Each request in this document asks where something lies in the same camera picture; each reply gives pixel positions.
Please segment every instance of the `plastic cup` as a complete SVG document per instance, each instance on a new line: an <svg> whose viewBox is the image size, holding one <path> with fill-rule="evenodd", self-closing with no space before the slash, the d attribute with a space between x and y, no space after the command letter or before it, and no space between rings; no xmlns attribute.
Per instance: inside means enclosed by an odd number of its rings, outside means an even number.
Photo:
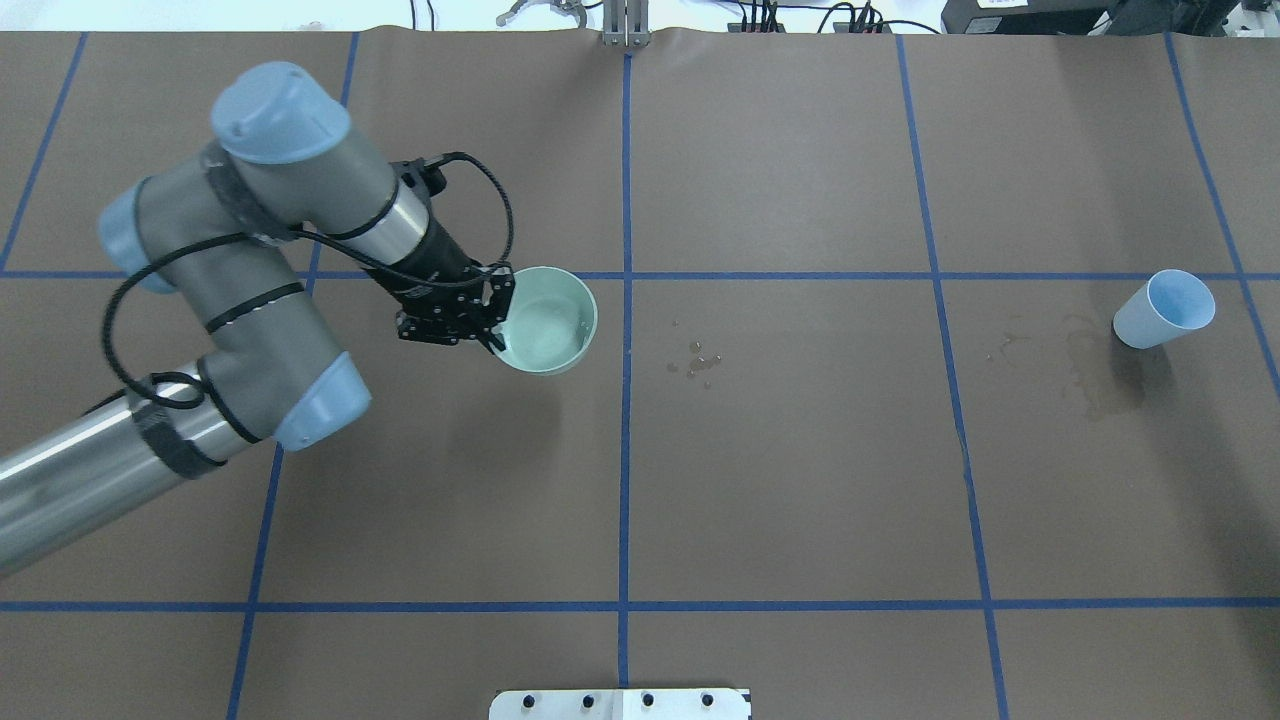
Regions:
<svg viewBox="0 0 1280 720"><path fill-rule="evenodd" d="M1184 270L1160 270L1124 304L1111 322L1116 337L1129 347L1146 350L1213 319L1213 293Z"/></svg>
<svg viewBox="0 0 1280 720"><path fill-rule="evenodd" d="M516 273L507 320L495 328L507 342L498 359L534 375L558 375L586 355L596 320L595 297L577 275L525 268Z"/></svg>

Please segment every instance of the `blue grid line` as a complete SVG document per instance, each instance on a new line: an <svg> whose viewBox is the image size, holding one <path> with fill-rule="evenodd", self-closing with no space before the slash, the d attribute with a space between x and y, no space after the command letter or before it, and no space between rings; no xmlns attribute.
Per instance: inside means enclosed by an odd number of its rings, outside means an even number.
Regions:
<svg viewBox="0 0 1280 720"><path fill-rule="evenodd" d="M259 602L257 614L503 614L581 612L616 614L614 601L513 601L513 602ZM247 602L147 601L0 601L0 612L244 612ZM1170 610L1265 609L1280 610L1280 596L1257 597L1050 597L972 600L668 600L630 601L628 612L956 612L1011 610Z"/></svg>
<svg viewBox="0 0 1280 720"><path fill-rule="evenodd" d="M257 598L262 589L262 568L266 565L266 544L271 536L271 519L275 515L275 496L280 487L280 468L284 465L284 448L275 443L275 456L271 459L271 479L266 486L266 502L262 503L262 523L257 530L257 550L253 552L253 575L250 579L248 602L244 606L244 621L241 625L241 643L236 652L236 673L232 675L232 689L227 700L227 717L234 720L239 714L241 691L244 688L244 671L248 669L248 650L253 642L253 623L257 619Z"/></svg>
<svg viewBox="0 0 1280 720"><path fill-rule="evenodd" d="M622 425L618 469L618 687L628 687L631 618L631 54L622 56Z"/></svg>
<svg viewBox="0 0 1280 720"><path fill-rule="evenodd" d="M79 40L76 42L76 53L72 55L72 61L67 67L67 77L63 78L63 87L58 91L54 111L49 114L45 135L40 138L40 147L36 149L36 159L32 160L31 172L27 173L27 184L22 187L18 208L13 211L13 222L9 223L9 234L4 238L4 249L0 249L0 270L9 261L9 254L13 252L13 243L18 240L18 229L22 228L22 217L27 213L27 202L31 200L31 193L36 190L40 167L45 164L45 152L49 150L49 143L54 140L54 128L58 127L58 118L61 117L67 96L70 94L72 81L76 79L76 68L79 67L81 56L84 55L86 42L88 42L88 33L82 32Z"/></svg>
<svg viewBox="0 0 1280 720"><path fill-rule="evenodd" d="M259 612L425 612L439 615L492 612L617 612L613 601L576 602L260 602Z"/></svg>
<svg viewBox="0 0 1280 720"><path fill-rule="evenodd" d="M946 300L942 295L942 274L938 266L938 250L933 238L933 218L929 213L929 193L924 183L924 163L920 158L920 136L915 124L915 106L911 100L911 78L906 64L906 46L902 36L895 36L897 46L897 65L902 78L902 104L906 110L906 127L911 140L911 161L915 165L915 190L920 197L920 222L924 225L924 245L929 254L929 272L933 275L933 302L938 313L938 332L942 338L942 359L947 368L947 386L951 392L951 416L960 439L960 455L964 461L965 493L969 500L969 530L973 536L973 555L978 566L978 588L984 603L983 618L987 625L987 650L991 655L991 676L996 691L996 708L1001 720L1009 720L1009 700L1005 693L1005 670L1000 659L1000 639L996 633L996 612L991 605L991 582L987 575L987 551L982 539L982 520L978 515L978 491L973 482L973 462L969 456L969 439L964 428L964 407L960 405L960 384L956 379L955 357L951 351L951 327L947 322Z"/></svg>
<svg viewBox="0 0 1280 720"><path fill-rule="evenodd" d="M0 601L0 612L244 612L244 602L148 602L17 600Z"/></svg>
<svg viewBox="0 0 1280 720"><path fill-rule="evenodd" d="M351 78L356 70L356 54L360 47L360 33L351 33L351 44L347 50L347 69L342 78L342 97L339 102L347 106L351 97ZM315 293L319 279L320 250L317 242L311 249L311 259L307 265L306 292ZM227 700L227 720L236 720L239 714L241 692L244 688L244 673L248 670L248 652L253 643L253 624L259 612L259 597L262 589L262 570L266 566L266 548L271 538L271 520L275 518L275 500L280 488L280 470L284 466L284 447L275 443L275 455L271 459L271 477L266 486L266 501L262 503L262 523L257 532L257 550L253 552L253 575L250 579L248 605L244 609L244 621L241 626L241 643L236 653L236 673L232 676L232 689Z"/></svg>
<svg viewBox="0 0 1280 720"><path fill-rule="evenodd" d="M317 268L316 261L308 263L311 268ZM613 270L573 270L573 274L584 281L625 281L630 277L634 282L719 282L719 281L852 281L852 282L878 282L878 281L932 281L933 273L914 270L831 270L831 272L768 272L768 270L692 270L692 272L625 272ZM943 270L938 277L943 281L1088 281L1088 282L1140 282L1146 281L1156 270L1149 273L1006 273L1006 272L966 272ZM1238 281L1238 273L1196 273L1204 281ZM1277 282L1280 273L1244 273L1249 282ZM303 281L367 281L362 270L320 270L307 269L298 273ZM0 270L0 279L40 279L40 281L79 281L79 279L124 279L124 273L119 270Z"/></svg>
<svg viewBox="0 0 1280 720"><path fill-rule="evenodd" d="M1160 610L1178 607L1280 607L1280 597L1075 597L996 600L997 610Z"/></svg>
<svg viewBox="0 0 1280 720"><path fill-rule="evenodd" d="M1217 215L1217 225L1222 231L1222 240L1226 242L1226 251L1231 256L1231 265L1235 268L1235 278L1240 282L1240 293L1244 296L1244 306L1249 310L1249 320L1253 322L1253 332L1258 336L1258 345L1262 348L1262 360L1271 374L1271 387L1280 397L1280 372L1276 372L1276 361L1271 355L1271 345L1267 342L1267 332L1262 327L1262 318L1258 307L1253 304L1253 292L1249 290L1249 281L1244 277L1244 263L1240 261L1240 251L1235 247L1235 237L1231 236L1231 225L1226 222L1226 210L1222 209L1222 199L1217 193L1217 183L1213 182L1213 173L1208 169L1208 159L1204 156L1204 147L1199 141L1199 132L1196 131L1196 119L1192 117L1192 105L1187 99L1187 87L1183 85L1183 70L1178 64L1178 53L1174 50L1174 36L1165 33L1165 51L1169 54L1169 69L1174 73L1174 86L1178 88L1178 101L1183 105L1183 119L1187 120L1187 133L1190 136L1192 147L1196 150L1196 160L1199 163L1201 174L1204 176L1204 186L1208 188L1210 200L1213 201L1213 213Z"/></svg>
<svg viewBox="0 0 1280 720"><path fill-rule="evenodd" d="M0 270L0 278L14 281L123 281L119 270Z"/></svg>

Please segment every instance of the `black cable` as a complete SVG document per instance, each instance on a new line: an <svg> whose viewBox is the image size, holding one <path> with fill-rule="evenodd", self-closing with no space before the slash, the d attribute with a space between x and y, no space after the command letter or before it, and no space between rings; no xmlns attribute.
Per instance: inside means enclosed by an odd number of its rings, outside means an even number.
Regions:
<svg viewBox="0 0 1280 720"><path fill-rule="evenodd" d="M515 213L512 213L512 209L511 209L511 197L507 195L507 190L504 187L502 187L502 183L498 181L498 177L494 176L493 170L490 170L488 167L485 167L484 163L481 163L480 160L477 160L472 155L470 155L467 152L445 152L444 155L440 155L440 158L438 160L434 160L433 164L435 164L436 168L443 168L444 165L448 165L449 163L457 163L457 161L470 163L471 165L475 165L475 168L477 170L480 170L484 174L484 177L489 178L489 182L493 183L494 190L498 191L498 197L502 199L502 208L503 208L503 211L507 215L507 242L506 242L506 245L502 249L502 256L498 258L497 263L489 265L488 269L481 270L481 273L479 275L474 277L474 278L470 278L470 279L466 279L466 281L460 281L460 282L426 281L426 279L422 279L422 278L416 278L416 277L410 275L407 273L402 273L402 272L392 268L390 265L388 265L385 263L381 263L379 260L375 260L374 258L370 258L369 255L365 255L364 252L361 252L358 250L348 247L342 241L334 240L334 238L326 236L326 234L321 234L321 233L316 233L316 232L310 232L310 231L296 231L294 232L294 237L305 237L307 240L314 240L314 241L319 242L320 245L324 245L325 247L332 247L332 249L337 250L338 252L342 252L343 255L346 255L346 256L356 260L357 263L361 263L361 264L364 264L364 265L366 265L369 268L374 268L376 270L381 270L381 272L384 272L384 273L387 273L387 274L389 274L392 277L399 278L399 279L402 279L404 282L410 282L410 283L413 283L413 284L417 284L417 286L426 286L426 287L435 287L435 288L462 288L462 287L470 287L470 286L474 286L476 283L484 282L486 278L489 278L495 272L498 272L498 269L500 269L500 268L509 269L511 268L511 263L509 263L511 249L512 249L512 246L516 242L516 219L515 219ZM192 400L174 400L172 397L164 397L159 392L156 392L156 391L148 388L147 386L140 383L138 380L133 379L133 377L129 374L129 372L124 369L124 365L120 363L119 355L116 355L116 352L115 352L115 342L113 340L113 334L115 332L115 318L116 318L116 315L120 311L120 304L124 301L124 296L128 295L128 292L131 290L133 290L134 287L137 287L138 283L141 283L142 281L145 281L150 275L152 275L152 274L163 270L164 268L166 268L170 264L173 264L173 263L175 263L175 261L186 258L187 255L195 255L196 252L204 252L205 250L212 250L215 247L223 247L223 246L227 246L227 245L234 245L237 242L243 242L243 241L247 241L247 240L248 240L248 236L237 233L237 234L227 234L227 236L221 236L221 237L214 237L214 238L210 238L210 240L202 240L200 242L193 242L193 243L191 243L191 245L188 245L186 247L180 247L178 250L174 250L173 252L166 252L165 255L163 255L159 259L156 259L154 263L148 264L147 266L142 268L141 270L138 270L138 272L133 273L132 275L129 275L128 278L125 278L124 282L120 283L120 287L115 288L115 292L111 293L111 299L108 300L108 302L106 302L106 311L102 313L102 327L101 327L100 340L101 340L101 343L102 343L102 356L106 359L108 366L111 368L111 373L115 375L115 378L118 380L120 380L122 383L124 383L124 387L127 387L128 389L133 391L140 397L145 397L145 398L150 400L151 402L155 402L156 405L160 405L163 407L172 407L174 410L191 410L193 407L198 407L200 404L205 401L205 396L207 395L207 391L205 389L205 384L201 380L198 380L198 379L196 379L196 378L193 378L193 377L191 377L191 375L188 375L186 373L177 373L177 372L173 372L173 373L152 373L150 375L151 387L159 387L159 383L170 383L170 384L189 386L191 388L193 388L196 391L196 397L192 398ZM105 405L106 402L110 402L111 400L115 400L116 397L118 396L109 397L102 404L93 406L90 411L96 410L97 407L101 407L102 405Z"/></svg>
<svg viewBox="0 0 1280 720"><path fill-rule="evenodd" d="M826 27L827 27L827 20L828 20L828 19L831 19L831 14L832 14L832 13L835 13L836 10L838 10L838 9L841 8L841 6L845 6L845 8L849 8L849 23L850 23L850 24L852 24L852 23L858 22L858 20L855 19L855 14L858 13L858 8L854 8L854 4L852 4L852 3L836 3L836 4L835 4L835 5L832 5L831 8L827 8L827 14L826 14L826 15L823 15L823 17L822 17L822 22L820 22L820 23L818 23L818 32L822 32L822 31L823 31L823 28L826 28Z"/></svg>
<svg viewBox="0 0 1280 720"><path fill-rule="evenodd" d="M913 27L924 28L924 29L932 32L933 35L942 35L941 32L933 29L932 27L929 27L929 26L927 26L924 23L918 23L915 20L881 20L878 23L874 23L872 27L883 28L884 26L913 26Z"/></svg>
<svg viewBox="0 0 1280 720"><path fill-rule="evenodd" d="M128 370L124 369L124 365L120 364L120 357L115 354L115 343L111 340L111 333L115 329L115 315L120 310L120 302L124 300L125 293L133 290L134 286L150 277L152 273L164 269L170 263L180 260L187 255L204 252L205 250L212 250L214 247L221 247L224 245L244 242L247 240L248 236L244 234L225 234L221 237L193 242L186 247L180 247L173 252L163 255L156 261L125 278L125 281L120 283L120 287L115 288L115 292L111 293L111 299L106 302L106 311L102 314L102 331L100 340L102 341L102 356L106 357L108 366L111 368L111 373L115 374L115 378L124 383L124 387L129 388L138 396L155 402L156 405L172 407L174 410L191 410L193 407L198 407L200 404L205 401L204 383L186 373L155 373L151 375L152 387L161 382L191 386L196 391L196 397L193 400L174 400L172 397L163 397L160 393L133 379Z"/></svg>

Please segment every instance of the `silver cylinder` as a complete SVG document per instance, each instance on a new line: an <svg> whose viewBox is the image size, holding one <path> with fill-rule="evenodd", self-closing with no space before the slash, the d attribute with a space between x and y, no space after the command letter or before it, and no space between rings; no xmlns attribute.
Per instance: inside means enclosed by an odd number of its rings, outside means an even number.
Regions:
<svg viewBox="0 0 1280 720"><path fill-rule="evenodd" d="M191 393L186 386L160 388L166 397ZM169 415L178 434L214 460L248 447L209 400ZM84 415L0 460L0 578L182 482L142 439L127 400Z"/></svg>
<svg viewBox="0 0 1280 720"><path fill-rule="evenodd" d="M383 215L383 219L367 231L343 242L379 263L394 265L417 249L430 222L431 215L428 213L426 205L422 205L413 191L401 182L396 192L396 201Z"/></svg>

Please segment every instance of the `metal plate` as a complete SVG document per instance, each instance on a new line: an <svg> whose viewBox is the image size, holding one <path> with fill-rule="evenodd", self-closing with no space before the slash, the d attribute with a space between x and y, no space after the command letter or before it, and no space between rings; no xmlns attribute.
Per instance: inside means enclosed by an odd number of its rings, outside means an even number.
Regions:
<svg viewBox="0 0 1280 720"><path fill-rule="evenodd" d="M750 720L751 692L728 688L666 691L507 691L489 720Z"/></svg>

